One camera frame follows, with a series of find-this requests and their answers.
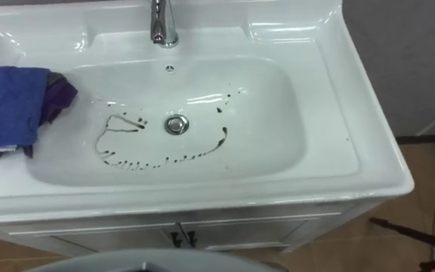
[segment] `sink basin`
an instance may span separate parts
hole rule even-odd
[[[304,155],[292,83],[270,60],[172,58],[65,74],[80,97],[28,161],[41,181],[77,186],[92,173],[92,184],[206,182],[280,172]],[[185,133],[165,130],[173,114],[188,118]]]
[[[0,199],[13,207],[0,216],[412,189],[341,1],[172,1],[172,49],[150,41],[147,0],[0,7],[0,65],[49,68],[79,90],[40,128],[34,159],[0,159]],[[189,123],[183,134],[165,129],[176,114]]]

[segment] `gray wall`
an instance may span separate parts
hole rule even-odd
[[[435,120],[435,0],[344,0],[344,14],[394,134],[416,134]]]

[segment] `bathroom vanity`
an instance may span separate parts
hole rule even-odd
[[[0,159],[1,240],[291,251],[413,189],[340,0],[159,3],[0,7],[0,66],[79,90]]]

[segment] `vanity cabinet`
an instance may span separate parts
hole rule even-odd
[[[305,224],[300,218],[281,220],[222,221],[199,224],[182,223],[181,227],[168,224],[153,227],[135,227],[111,231],[77,231],[68,234],[49,235],[59,240],[85,247],[95,252],[119,249],[172,248],[172,234],[183,247],[189,247],[182,231],[196,240],[196,248],[225,250],[257,246],[287,246],[283,240]]]
[[[189,248],[192,241],[197,249],[276,247],[290,252],[377,204],[320,203],[14,222],[0,224],[0,240],[70,257],[121,249]],[[192,238],[191,243],[184,235]]]

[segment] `cabinet handle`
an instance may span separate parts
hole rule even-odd
[[[190,244],[190,246],[195,248],[196,247],[196,243],[197,243],[196,232],[195,231],[190,231],[190,232],[187,233],[187,236],[189,237],[189,244]]]
[[[172,244],[176,247],[176,248],[180,248],[180,245],[182,244],[182,239],[178,239],[177,236],[179,235],[179,233],[173,232],[171,233],[171,237],[172,237]]]

